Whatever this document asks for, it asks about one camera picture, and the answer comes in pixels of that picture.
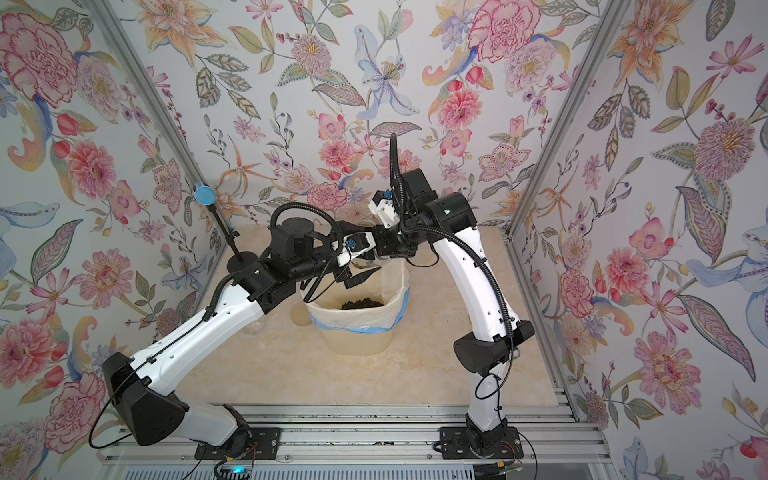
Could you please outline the beige lid tea jar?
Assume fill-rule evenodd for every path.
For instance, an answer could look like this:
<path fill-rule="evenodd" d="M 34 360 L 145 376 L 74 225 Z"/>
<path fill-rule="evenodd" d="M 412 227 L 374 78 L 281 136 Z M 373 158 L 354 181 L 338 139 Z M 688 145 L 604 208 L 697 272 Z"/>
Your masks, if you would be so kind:
<path fill-rule="evenodd" d="M 373 257 L 373 258 L 364 258 L 363 256 L 357 257 L 352 260 L 351 265 L 354 266 L 357 270 L 369 270 L 373 268 L 380 268 L 385 264 L 384 260 L 381 260 L 379 258 Z"/>

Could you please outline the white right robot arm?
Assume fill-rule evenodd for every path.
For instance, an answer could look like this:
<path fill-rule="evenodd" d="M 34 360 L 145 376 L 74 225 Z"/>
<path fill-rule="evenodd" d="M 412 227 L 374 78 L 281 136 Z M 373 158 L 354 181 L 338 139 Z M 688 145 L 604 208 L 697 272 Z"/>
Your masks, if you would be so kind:
<path fill-rule="evenodd" d="M 502 413 L 502 390 L 516 348 L 534 333 L 518 318 L 492 272 L 469 201 L 458 192 L 438 195 L 419 169 L 400 169 L 397 137 L 389 139 L 386 192 L 372 200 L 380 257 L 413 257 L 428 244 L 448 268 L 464 302 L 471 330 L 453 344 L 470 375 L 471 399 L 462 427 L 443 427 L 434 449 L 445 460 L 520 459 L 518 430 Z"/>

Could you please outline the cream trash bin with liner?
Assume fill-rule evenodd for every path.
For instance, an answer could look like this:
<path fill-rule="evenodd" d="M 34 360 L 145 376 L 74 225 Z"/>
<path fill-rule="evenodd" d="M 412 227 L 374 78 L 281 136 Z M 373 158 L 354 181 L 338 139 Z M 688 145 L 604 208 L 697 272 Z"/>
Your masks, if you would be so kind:
<path fill-rule="evenodd" d="M 325 281 L 319 299 L 306 305 L 309 320 L 332 352 L 346 356 L 381 353 L 404 319 L 410 296 L 406 263 L 390 260 L 377 267 L 370 278 L 350 289 Z"/>

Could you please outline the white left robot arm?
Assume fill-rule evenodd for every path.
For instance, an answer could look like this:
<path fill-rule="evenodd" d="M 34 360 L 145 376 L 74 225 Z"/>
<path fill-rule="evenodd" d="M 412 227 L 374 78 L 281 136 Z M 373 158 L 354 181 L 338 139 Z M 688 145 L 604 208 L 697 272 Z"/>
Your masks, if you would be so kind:
<path fill-rule="evenodd" d="M 306 282 L 314 292 L 334 274 L 348 278 L 358 257 L 371 258 L 386 229 L 398 222 L 388 201 L 369 205 L 379 225 L 339 221 L 306 203 L 290 202 L 272 213 L 269 247 L 244 267 L 222 278 L 208 305 L 166 338 L 132 357 L 116 353 L 103 364 L 108 405 L 115 408 L 140 446 L 170 437 L 187 438 L 239 457 L 255 435 L 231 406 L 182 399 L 178 384 L 215 349 L 246 326 L 262 319 Z"/>

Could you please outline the clear glass tea jar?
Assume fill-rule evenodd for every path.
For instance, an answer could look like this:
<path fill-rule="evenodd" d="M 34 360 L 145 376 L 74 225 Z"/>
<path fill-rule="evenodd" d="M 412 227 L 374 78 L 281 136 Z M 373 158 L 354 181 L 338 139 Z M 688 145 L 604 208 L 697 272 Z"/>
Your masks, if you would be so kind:
<path fill-rule="evenodd" d="M 257 320 L 250 322 L 243 329 L 243 331 L 249 335 L 257 335 L 264 329 L 265 324 L 266 324 L 266 320 L 264 318 L 259 318 Z"/>

